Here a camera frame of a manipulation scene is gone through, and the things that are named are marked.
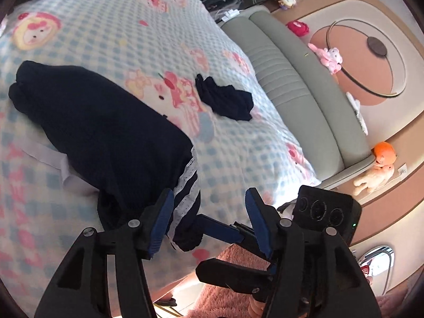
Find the orange-headed plush doll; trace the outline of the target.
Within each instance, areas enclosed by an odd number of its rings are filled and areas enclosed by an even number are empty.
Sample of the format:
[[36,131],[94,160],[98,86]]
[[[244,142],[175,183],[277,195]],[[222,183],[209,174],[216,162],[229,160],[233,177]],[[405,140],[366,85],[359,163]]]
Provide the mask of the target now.
[[364,190],[368,193],[385,186],[395,172],[394,163],[397,154],[388,142],[380,142],[373,148],[375,162],[364,174],[358,176],[353,184],[353,195],[358,196]]

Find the navy shorts white stripes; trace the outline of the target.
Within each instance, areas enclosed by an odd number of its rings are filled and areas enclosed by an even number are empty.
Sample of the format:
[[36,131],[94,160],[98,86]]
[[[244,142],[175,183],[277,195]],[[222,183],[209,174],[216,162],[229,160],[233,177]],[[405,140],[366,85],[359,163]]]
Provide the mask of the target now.
[[23,62],[9,98],[39,125],[71,167],[99,191],[106,230],[141,216],[165,189],[174,194],[168,238],[183,251],[200,245],[196,152],[166,117],[114,82],[77,66]]

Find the red round plush toy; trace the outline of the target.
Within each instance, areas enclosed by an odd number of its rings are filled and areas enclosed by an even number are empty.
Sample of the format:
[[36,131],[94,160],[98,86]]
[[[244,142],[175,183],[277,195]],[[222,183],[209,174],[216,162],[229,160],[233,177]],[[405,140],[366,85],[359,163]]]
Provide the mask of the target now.
[[289,21],[286,27],[298,37],[304,37],[310,32],[309,26],[299,20]]

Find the pink cat plush toy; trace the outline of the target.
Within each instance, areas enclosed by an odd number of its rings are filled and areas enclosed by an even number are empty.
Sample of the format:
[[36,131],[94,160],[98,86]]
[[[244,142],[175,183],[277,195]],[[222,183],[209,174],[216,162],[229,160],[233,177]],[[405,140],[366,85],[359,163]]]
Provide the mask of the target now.
[[312,43],[308,43],[308,48],[315,53],[321,64],[326,67],[331,75],[338,73],[342,68],[343,57],[338,48],[318,48]]

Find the pink shaggy rug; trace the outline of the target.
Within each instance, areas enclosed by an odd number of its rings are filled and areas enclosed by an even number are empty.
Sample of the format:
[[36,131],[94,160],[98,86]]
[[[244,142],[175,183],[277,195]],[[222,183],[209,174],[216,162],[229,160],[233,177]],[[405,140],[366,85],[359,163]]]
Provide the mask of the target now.
[[[238,245],[230,245],[217,258],[258,270],[266,270],[269,265],[267,261]],[[256,301],[252,295],[206,284],[186,317],[261,317],[264,305],[265,303]]]

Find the grey-green padded headboard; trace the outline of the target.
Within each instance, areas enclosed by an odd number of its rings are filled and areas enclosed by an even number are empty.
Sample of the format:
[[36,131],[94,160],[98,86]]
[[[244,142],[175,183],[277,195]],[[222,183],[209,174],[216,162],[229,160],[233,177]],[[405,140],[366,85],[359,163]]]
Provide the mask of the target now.
[[247,9],[221,29],[248,57],[323,189],[372,166],[375,157],[348,98],[299,37],[265,7]]

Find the yellow white small plush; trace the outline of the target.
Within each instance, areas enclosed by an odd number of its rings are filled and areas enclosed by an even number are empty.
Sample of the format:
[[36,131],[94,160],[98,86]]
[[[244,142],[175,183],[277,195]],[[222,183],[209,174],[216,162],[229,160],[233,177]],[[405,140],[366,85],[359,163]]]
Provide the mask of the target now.
[[288,10],[292,9],[296,4],[296,0],[279,0],[278,4],[281,9]]

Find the blue checkered cartoon blanket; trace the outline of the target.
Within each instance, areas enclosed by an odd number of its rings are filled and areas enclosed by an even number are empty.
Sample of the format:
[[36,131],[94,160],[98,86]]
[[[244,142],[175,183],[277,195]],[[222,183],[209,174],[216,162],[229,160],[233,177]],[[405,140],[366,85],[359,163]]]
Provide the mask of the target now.
[[80,232],[175,210],[144,268],[151,292],[223,243],[198,214],[245,223],[244,194],[296,197],[318,177],[251,61],[199,0],[31,0],[1,35],[1,280],[33,316]]

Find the small folded navy garment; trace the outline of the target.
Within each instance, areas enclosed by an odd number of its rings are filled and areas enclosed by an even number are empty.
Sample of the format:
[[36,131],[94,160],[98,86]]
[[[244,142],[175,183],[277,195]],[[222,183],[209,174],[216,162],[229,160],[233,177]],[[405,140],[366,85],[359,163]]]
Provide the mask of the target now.
[[233,85],[219,86],[212,77],[204,79],[201,74],[196,76],[195,83],[199,98],[215,114],[235,121],[252,120],[254,102],[250,92],[237,90]]

